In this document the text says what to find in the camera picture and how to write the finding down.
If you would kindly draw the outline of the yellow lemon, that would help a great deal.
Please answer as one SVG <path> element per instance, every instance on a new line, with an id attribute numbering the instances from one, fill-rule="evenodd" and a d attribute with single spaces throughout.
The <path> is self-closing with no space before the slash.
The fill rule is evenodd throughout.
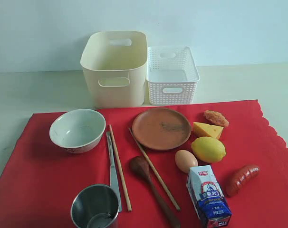
<path id="1" fill-rule="evenodd" d="M 206 163 L 220 162 L 226 156 L 224 144 L 212 137 L 199 137 L 191 143 L 196 158 Z"/>

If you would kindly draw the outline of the blue white milk carton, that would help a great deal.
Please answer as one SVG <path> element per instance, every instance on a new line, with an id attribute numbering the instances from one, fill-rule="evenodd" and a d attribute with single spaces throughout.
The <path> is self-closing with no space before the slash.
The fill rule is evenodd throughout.
<path id="1" fill-rule="evenodd" d="M 190 168 L 186 186 L 204 228 L 228 225 L 232 212 L 210 165 Z"/>

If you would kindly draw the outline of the red sausage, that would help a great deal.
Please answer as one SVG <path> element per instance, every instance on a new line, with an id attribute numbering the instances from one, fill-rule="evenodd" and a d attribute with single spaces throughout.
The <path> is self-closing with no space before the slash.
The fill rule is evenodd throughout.
<path id="1" fill-rule="evenodd" d="M 228 179 L 225 191 L 229 197 L 239 193 L 240 189 L 245 186 L 251 179 L 258 176 L 260 168 L 258 165 L 245 165 Z"/>

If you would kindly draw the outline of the brown round plate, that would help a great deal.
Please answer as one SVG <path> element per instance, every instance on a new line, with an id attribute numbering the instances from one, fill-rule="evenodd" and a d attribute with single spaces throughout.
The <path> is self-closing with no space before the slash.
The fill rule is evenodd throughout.
<path id="1" fill-rule="evenodd" d="M 180 112 L 158 107 L 140 113 L 133 121 L 132 132 L 144 147 L 166 151 L 183 145 L 192 127 Z"/>

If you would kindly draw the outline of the white perforated plastic basket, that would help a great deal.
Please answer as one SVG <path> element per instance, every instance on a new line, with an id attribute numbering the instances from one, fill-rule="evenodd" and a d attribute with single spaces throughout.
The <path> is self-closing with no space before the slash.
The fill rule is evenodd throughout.
<path id="1" fill-rule="evenodd" d="M 146 80 L 150 104 L 191 104 L 200 80 L 191 49 L 188 46 L 149 47 Z"/>

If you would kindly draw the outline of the dark wooden spoon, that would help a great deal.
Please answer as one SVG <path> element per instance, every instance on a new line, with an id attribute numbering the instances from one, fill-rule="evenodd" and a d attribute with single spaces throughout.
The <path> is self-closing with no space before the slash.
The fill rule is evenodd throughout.
<path id="1" fill-rule="evenodd" d="M 150 187 L 153 195 L 156 198 L 159 207 L 161 208 L 163 214 L 167 218 L 172 228 L 180 228 L 181 224 L 178 217 L 174 214 L 174 212 L 168 207 L 162 196 L 159 194 L 158 190 L 154 186 L 151 180 L 149 164 L 146 159 L 142 156 L 133 157 L 129 162 L 129 167 L 131 171 L 142 178 Z"/>

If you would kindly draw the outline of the yellow cheese wedge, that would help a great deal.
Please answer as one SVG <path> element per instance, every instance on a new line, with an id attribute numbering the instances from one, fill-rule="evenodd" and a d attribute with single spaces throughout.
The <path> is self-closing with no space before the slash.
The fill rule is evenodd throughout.
<path id="1" fill-rule="evenodd" d="M 193 132 L 197 137 L 212 137 L 215 139 L 219 139 L 222 131 L 222 126 L 217 125 L 210 125 L 207 123 L 200 123 L 200 122 L 194 122 L 193 123 Z"/>

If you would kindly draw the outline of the cream plastic storage bin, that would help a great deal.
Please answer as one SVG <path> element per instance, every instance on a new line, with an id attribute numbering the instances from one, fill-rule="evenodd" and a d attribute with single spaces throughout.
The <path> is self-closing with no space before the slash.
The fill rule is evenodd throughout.
<path id="1" fill-rule="evenodd" d="M 100 31 L 80 59 L 95 107 L 135 107 L 144 102 L 147 39 L 139 31 Z"/>

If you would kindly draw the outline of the brown egg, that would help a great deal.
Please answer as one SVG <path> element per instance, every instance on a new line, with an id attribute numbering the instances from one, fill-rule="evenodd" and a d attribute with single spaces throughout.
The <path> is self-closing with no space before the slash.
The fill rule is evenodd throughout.
<path id="1" fill-rule="evenodd" d="M 175 164 L 184 173 L 188 173 L 189 169 L 198 166 L 195 156 L 188 150 L 179 150 L 175 153 Z"/>

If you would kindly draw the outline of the white ceramic bowl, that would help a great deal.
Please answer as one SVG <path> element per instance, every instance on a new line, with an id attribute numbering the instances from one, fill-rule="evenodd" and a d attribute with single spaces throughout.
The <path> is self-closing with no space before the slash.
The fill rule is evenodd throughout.
<path id="1" fill-rule="evenodd" d="M 104 116 L 95 110 L 77 109 L 62 114 L 51 125 L 51 141 L 72 154 L 95 148 L 106 129 Z"/>

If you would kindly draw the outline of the fried breaded nugget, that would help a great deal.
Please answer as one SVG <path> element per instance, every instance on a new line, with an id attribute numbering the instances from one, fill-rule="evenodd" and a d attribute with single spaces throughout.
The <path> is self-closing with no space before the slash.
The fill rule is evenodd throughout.
<path id="1" fill-rule="evenodd" d="M 214 125 L 222 127 L 229 126 L 229 121 L 219 112 L 206 110 L 203 112 L 203 116 Z"/>

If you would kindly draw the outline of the metal table knife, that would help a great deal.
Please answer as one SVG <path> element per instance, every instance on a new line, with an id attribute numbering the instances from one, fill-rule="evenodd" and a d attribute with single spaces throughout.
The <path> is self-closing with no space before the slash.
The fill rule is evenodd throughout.
<path id="1" fill-rule="evenodd" d="M 106 138 L 107 138 L 107 146 L 108 146 L 109 160 L 110 160 L 110 187 L 113 189 L 113 191 L 117 195 L 119 212 L 121 212 L 122 211 L 121 195 L 120 195 L 117 172 L 116 172 L 116 167 L 115 167 L 113 144 L 112 144 L 112 139 L 111 139 L 111 135 L 109 131 L 106 132 Z"/>

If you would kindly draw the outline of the right wooden chopstick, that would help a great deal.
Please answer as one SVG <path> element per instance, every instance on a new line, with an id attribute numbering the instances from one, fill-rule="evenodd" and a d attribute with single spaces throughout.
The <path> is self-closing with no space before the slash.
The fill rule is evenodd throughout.
<path id="1" fill-rule="evenodd" d="M 162 177 L 160 176 L 159 172 L 157 171 L 157 169 L 155 168 L 155 166 L 153 165 L 153 163 L 151 162 L 149 156 L 147 155 L 147 153 L 145 152 L 143 146 L 136 140 L 131 128 L 128 128 L 131 136 L 133 137 L 135 143 L 137 144 L 137 146 L 139 147 L 140 151 L 142 152 L 143 156 L 145 157 L 146 161 L 148 162 L 150 168 L 152 169 L 153 173 L 155 174 L 156 178 L 158 179 L 159 183 L 161 184 L 161 186 L 163 187 L 164 191 L 166 192 L 167 196 L 169 197 L 169 199 L 171 200 L 172 204 L 174 205 L 174 207 L 180 211 L 181 208 L 178 204 L 178 202 L 176 201 L 176 199 L 174 198 L 174 196 L 171 194 L 170 190 L 168 189 L 167 185 L 165 184 L 165 182 L 163 181 Z"/>

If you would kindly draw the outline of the wooden chopstick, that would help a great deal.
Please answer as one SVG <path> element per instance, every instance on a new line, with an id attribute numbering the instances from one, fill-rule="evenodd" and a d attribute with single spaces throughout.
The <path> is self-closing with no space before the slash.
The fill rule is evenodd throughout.
<path id="1" fill-rule="evenodd" d="M 120 179 L 121 179 L 121 183 L 122 183 L 122 187 L 123 187 L 123 191 L 124 191 L 124 195 L 125 195 L 125 201 L 126 201 L 127 210 L 128 210 L 128 212 L 131 212 L 132 211 L 132 206 L 131 206 L 131 203 L 130 203 L 128 190 L 127 190 L 127 186 L 126 186 L 126 183 L 125 183 L 124 173 L 123 173 L 123 169 L 122 169 L 122 166 L 121 166 L 121 161 L 120 161 L 120 158 L 119 158 L 118 149 L 117 149 L 117 145 L 116 145 L 116 142 L 115 142 L 115 137 L 114 137 L 114 133 L 113 133 L 113 130 L 112 130 L 112 126 L 109 125 L 109 128 L 110 128 L 110 134 L 111 134 L 113 148 L 114 148 L 114 152 L 115 152 L 115 157 L 116 157 L 116 161 L 117 161 L 117 166 L 118 166 L 118 169 L 119 169 Z"/>
<path id="2" fill-rule="evenodd" d="M 167 196 L 169 197 L 169 199 L 171 200 L 172 204 L 174 205 L 174 207 L 180 211 L 181 208 L 178 204 L 178 202 L 176 201 L 176 199 L 174 198 L 174 196 L 171 194 L 170 190 L 168 189 L 167 185 L 165 184 L 165 182 L 163 181 L 162 177 L 160 176 L 159 172 L 157 171 L 157 169 L 155 168 L 155 166 L 153 165 L 153 163 L 151 162 L 149 156 L 147 155 L 147 153 L 145 152 L 143 146 L 136 140 L 131 128 L 128 128 L 131 136 L 133 137 L 135 143 L 137 144 L 137 146 L 139 147 L 140 151 L 142 152 L 143 156 L 145 157 L 146 161 L 148 162 L 150 168 L 152 169 L 153 173 L 155 174 L 156 178 L 158 179 L 159 183 L 161 184 L 161 186 L 163 187 L 164 191 L 166 192 Z"/>

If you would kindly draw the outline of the left wooden chopstick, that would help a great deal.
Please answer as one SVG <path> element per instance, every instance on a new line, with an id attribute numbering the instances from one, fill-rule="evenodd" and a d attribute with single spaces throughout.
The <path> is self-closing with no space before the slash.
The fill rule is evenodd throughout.
<path id="1" fill-rule="evenodd" d="M 114 133 L 113 133 L 113 130 L 112 130 L 112 126 L 109 125 L 109 128 L 110 128 L 110 134 L 111 134 L 113 148 L 114 148 L 114 152 L 115 152 L 115 157 L 116 157 L 116 161 L 117 161 L 117 166 L 118 166 L 118 169 L 119 169 L 120 179 L 121 179 L 121 183 L 122 183 L 122 187 L 123 187 L 123 191 L 124 191 L 124 195 L 125 195 L 125 201 L 126 201 L 127 210 L 128 210 L 128 212 L 131 212 L 132 211 L 132 206 L 131 206 L 131 203 L 130 203 L 128 190 L 127 190 L 127 186 L 126 186 L 126 183 L 125 183 L 124 173 L 123 173 L 123 169 L 122 169 L 122 166 L 121 166 L 121 161 L 120 161 L 120 158 L 119 158 L 118 149 L 117 149 L 117 145 L 116 145 L 116 142 L 115 142 L 115 137 L 114 137 Z"/>

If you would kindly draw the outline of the stainless steel cup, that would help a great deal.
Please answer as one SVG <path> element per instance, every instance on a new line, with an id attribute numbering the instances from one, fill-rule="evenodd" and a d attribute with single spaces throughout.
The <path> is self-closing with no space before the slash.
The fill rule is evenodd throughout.
<path id="1" fill-rule="evenodd" d="M 70 216 L 77 228 L 117 228 L 119 202 L 110 186 L 95 184 L 81 190 L 72 202 Z"/>

